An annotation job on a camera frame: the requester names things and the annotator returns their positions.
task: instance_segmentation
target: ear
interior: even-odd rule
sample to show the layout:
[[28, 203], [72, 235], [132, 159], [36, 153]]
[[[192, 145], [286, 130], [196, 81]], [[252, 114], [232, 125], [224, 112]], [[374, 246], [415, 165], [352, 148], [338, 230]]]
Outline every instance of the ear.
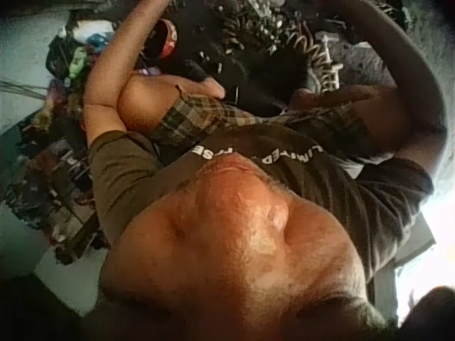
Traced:
[[435, 288], [411, 310], [397, 334], [398, 340], [455, 340], [455, 291]]

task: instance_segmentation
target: person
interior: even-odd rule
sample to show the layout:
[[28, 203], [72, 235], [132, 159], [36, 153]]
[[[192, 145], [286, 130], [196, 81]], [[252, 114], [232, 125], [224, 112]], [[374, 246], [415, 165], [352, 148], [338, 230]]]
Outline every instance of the person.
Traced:
[[[131, 76], [169, 1], [140, 1], [85, 90], [111, 244], [107, 302], [87, 317], [98, 339], [384, 336], [366, 283], [410, 235], [446, 148], [429, 66], [369, 1], [326, 1], [364, 32], [397, 86], [297, 90], [292, 109], [260, 119], [221, 101], [213, 78]], [[180, 157], [165, 166], [151, 141]], [[345, 171], [353, 164], [363, 165], [356, 178]]]

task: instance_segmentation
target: olive green t-shirt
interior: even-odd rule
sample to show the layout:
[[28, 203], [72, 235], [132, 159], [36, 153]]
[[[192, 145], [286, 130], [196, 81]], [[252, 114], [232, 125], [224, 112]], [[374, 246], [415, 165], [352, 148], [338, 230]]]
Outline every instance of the olive green t-shirt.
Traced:
[[367, 281], [407, 240], [421, 204], [434, 191], [423, 169], [399, 158], [366, 165], [354, 180], [330, 151], [284, 126], [216, 131], [166, 167], [144, 136], [111, 131], [90, 149], [102, 228], [121, 234], [151, 203], [226, 153], [249, 158], [297, 195], [332, 213], [358, 250]]

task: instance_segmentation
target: skin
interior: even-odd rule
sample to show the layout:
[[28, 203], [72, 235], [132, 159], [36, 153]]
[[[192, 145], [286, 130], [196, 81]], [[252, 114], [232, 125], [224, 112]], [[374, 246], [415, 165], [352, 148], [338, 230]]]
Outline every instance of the skin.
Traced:
[[[224, 96], [212, 80], [201, 85], [179, 77], [131, 77], [168, 2], [141, 1], [94, 66], [84, 107], [89, 144], [107, 131], [153, 131], [177, 98], [176, 85]], [[367, 1], [330, 3], [368, 32], [397, 88], [346, 88], [322, 97], [297, 92], [293, 105], [355, 101], [380, 150], [396, 151], [436, 176], [446, 121], [431, 70], [405, 34]], [[302, 329], [299, 312], [333, 297], [366, 299], [359, 256], [335, 217], [237, 154], [208, 163], [111, 242], [101, 287], [111, 298], [166, 311], [160, 323], [147, 321], [167, 337], [293, 340], [310, 327]]]

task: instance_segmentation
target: green object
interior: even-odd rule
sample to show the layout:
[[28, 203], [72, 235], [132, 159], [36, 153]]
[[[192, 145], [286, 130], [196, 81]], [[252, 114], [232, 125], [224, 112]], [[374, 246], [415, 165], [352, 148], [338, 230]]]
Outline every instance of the green object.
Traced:
[[87, 51], [85, 50], [85, 47], [80, 46], [79, 48], [76, 48], [76, 50], [74, 51], [73, 60], [71, 61], [71, 64], [70, 64], [70, 69], [69, 69], [70, 74], [68, 75], [68, 77], [71, 80], [75, 80], [77, 78], [77, 76], [80, 74], [80, 72], [84, 68], [86, 60], [87, 60]]

